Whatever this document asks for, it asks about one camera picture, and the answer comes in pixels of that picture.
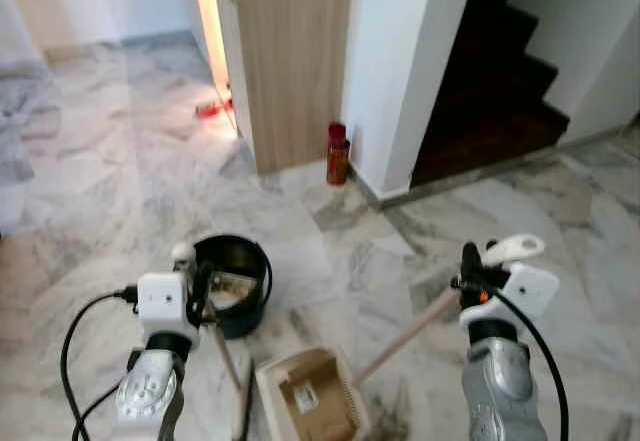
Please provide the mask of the small red object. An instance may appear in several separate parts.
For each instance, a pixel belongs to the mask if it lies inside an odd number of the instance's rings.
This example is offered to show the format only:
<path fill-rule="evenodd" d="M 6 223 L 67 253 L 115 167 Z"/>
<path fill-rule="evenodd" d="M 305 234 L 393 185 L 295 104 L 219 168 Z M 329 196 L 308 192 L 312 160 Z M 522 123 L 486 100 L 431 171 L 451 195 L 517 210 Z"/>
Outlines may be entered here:
<path fill-rule="evenodd" d="M 227 99 L 227 101 L 212 101 L 205 104 L 198 104 L 198 106 L 195 108 L 196 115 L 201 118 L 225 115 L 225 113 L 233 111 L 233 99 Z"/>

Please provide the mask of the brown cardboard piece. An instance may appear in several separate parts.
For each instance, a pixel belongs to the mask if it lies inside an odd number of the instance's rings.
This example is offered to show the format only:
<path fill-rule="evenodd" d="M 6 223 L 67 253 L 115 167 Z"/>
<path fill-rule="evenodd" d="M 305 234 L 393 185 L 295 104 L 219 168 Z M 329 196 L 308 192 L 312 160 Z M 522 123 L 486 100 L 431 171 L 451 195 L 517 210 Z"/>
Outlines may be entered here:
<path fill-rule="evenodd" d="M 316 348 L 287 360 L 276 391 L 297 441 L 355 441 L 361 422 L 338 359 Z"/>

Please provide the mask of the black plastic bucket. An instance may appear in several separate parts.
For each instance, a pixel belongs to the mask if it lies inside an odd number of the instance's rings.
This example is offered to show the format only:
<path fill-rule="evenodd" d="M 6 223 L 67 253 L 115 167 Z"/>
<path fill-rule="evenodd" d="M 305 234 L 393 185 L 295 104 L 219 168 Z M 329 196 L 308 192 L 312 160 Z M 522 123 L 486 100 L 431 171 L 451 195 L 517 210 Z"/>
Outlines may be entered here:
<path fill-rule="evenodd" d="M 255 241 L 234 234 L 205 237 L 195 244 L 197 262 L 210 261 L 215 271 L 256 278 L 255 299 L 227 310 L 218 310 L 227 339 L 242 339 L 259 327 L 273 293 L 273 266 L 268 253 Z"/>

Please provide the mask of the wooden handled broom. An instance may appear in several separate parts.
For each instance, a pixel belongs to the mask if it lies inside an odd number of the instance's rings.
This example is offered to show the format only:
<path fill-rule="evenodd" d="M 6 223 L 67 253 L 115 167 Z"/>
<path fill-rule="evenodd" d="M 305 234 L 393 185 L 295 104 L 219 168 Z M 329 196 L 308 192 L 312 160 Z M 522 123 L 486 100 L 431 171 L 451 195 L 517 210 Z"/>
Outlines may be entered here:
<path fill-rule="evenodd" d="M 187 275 L 189 277 L 189 286 L 196 286 L 196 266 L 198 262 L 195 246 L 183 243 L 175 244 L 170 250 L 170 257 L 173 259 L 174 271 L 180 271 Z M 230 441 L 250 441 L 253 395 L 255 395 L 251 383 L 253 373 L 252 359 L 247 364 L 246 371 L 241 372 L 241 369 L 234 362 L 232 354 L 230 354 L 227 337 L 224 336 L 224 322 L 221 321 L 218 310 L 212 308 L 210 303 L 209 307 L 211 308 L 209 312 L 211 316 L 210 323 L 197 328 L 205 328 L 209 332 L 211 340 L 215 342 L 216 349 L 218 349 L 224 371 L 227 372 L 227 376 L 232 381 L 234 390 L 236 390 L 239 418 Z"/>

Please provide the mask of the brown bottle with red cap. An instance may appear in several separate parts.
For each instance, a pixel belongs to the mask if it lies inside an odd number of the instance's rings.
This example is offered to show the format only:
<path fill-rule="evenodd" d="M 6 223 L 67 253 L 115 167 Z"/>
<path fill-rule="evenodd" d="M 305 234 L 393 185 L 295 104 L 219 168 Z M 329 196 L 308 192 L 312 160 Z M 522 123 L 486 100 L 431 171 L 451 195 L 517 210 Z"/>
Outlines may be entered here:
<path fill-rule="evenodd" d="M 342 186 L 346 184 L 349 168 L 349 139 L 346 125 L 329 124 L 326 127 L 326 184 Z"/>

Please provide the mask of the beige long handled dustpan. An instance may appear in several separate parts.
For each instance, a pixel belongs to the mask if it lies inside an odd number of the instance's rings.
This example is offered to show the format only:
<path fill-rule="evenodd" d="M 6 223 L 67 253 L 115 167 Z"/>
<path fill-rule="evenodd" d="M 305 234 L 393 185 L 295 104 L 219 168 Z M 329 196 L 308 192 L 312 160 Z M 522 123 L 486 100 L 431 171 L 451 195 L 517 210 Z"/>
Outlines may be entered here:
<path fill-rule="evenodd" d="M 545 243 L 534 234 L 516 234 L 489 241 L 485 246 L 477 245 L 477 248 L 483 254 L 484 267 L 508 268 L 509 264 L 515 262 L 529 264 L 527 261 L 530 258 L 544 252 Z M 466 328 L 460 325 L 468 340 L 461 380 L 467 401 L 468 441 L 549 441 L 547 428 L 540 418 L 538 385 L 531 371 L 532 354 L 529 345 L 521 341 L 521 333 L 529 333 L 532 341 L 538 345 L 541 358 L 547 363 L 556 390 L 559 441 L 570 441 L 567 392 L 547 340 L 535 326 L 535 317 L 526 317 L 503 295 L 494 295 L 515 310 L 520 323 L 511 325 L 503 321 L 480 321 Z M 458 305 L 458 294 L 452 287 L 452 280 L 444 293 L 413 319 L 410 327 L 399 333 L 360 371 L 353 369 L 337 350 L 325 346 L 297 351 L 256 369 L 255 385 L 262 397 L 269 441 L 297 441 L 288 424 L 283 397 L 276 391 L 276 381 L 282 380 L 287 360 L 316 348 L 328 350 L 338 359 L 340 373 L 351 392 L 358 421 L 361 422 L 355 441 L 364 440 L 369 435 L 371 421 L 360 392 L 362 385 L 448 307 L 458 307 L 460 313 L 465 308 Z"/>

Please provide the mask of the crumpled paper trash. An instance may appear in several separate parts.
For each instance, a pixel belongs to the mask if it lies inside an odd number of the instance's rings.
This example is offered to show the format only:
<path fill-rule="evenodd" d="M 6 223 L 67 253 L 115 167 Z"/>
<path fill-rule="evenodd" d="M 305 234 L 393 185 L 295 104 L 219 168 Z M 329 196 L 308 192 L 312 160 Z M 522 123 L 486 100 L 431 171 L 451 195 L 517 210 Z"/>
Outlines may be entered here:
<path fill-rule="evenodd" d="M 255 299 L 256 278 L 215 271 L 210 278 L 209 301 L 215 310 L 227 310 Z"/>

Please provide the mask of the light wooden door panel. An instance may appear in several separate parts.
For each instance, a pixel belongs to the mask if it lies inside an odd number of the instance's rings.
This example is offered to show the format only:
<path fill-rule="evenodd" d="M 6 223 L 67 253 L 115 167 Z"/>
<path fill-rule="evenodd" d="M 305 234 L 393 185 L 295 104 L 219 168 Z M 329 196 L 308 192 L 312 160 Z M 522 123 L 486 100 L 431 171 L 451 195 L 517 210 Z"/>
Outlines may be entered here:
<path fill-rule="evenodd" d="M 351 0 L 236 0 L 259 173 L 323 159 L 339 121 Z"/>

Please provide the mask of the dark wooden staircase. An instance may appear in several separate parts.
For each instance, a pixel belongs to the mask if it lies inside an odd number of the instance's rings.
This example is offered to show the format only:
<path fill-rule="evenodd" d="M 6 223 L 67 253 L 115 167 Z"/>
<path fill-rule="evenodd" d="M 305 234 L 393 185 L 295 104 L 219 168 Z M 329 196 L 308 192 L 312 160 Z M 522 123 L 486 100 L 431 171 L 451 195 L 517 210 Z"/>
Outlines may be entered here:
<path fill-rule="evenodd" d="M 411 172 L 411 188 L 553 147 L 570 120 L 545 102 L 558 75 L 527 52 L 538 16 L 466 0 Z"/>

